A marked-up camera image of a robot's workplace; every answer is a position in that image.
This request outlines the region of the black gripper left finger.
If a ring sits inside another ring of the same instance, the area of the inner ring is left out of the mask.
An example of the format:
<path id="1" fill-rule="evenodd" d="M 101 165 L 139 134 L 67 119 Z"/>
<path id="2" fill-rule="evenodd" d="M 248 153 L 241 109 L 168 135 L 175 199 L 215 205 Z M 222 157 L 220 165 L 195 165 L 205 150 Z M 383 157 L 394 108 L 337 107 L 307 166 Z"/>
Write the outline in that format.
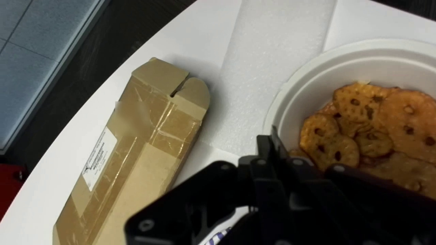
<path id="1" fill-rule="evenodd" d="M 213 162 L 130 217 L 126 245 L 198 245 L 249 205 L 249 183 L 247 171 Z"/>

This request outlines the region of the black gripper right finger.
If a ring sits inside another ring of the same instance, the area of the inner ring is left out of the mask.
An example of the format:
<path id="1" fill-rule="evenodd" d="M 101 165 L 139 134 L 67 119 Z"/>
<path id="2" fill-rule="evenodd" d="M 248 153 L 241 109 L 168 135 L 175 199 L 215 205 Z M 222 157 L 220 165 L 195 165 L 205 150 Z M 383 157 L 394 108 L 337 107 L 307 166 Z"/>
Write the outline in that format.
<path id="1" fill-rule="evenodd" d="M 320 172 L 271 134 L 297 245 L 436 245 L 432 199 L 342 164 Z"/>

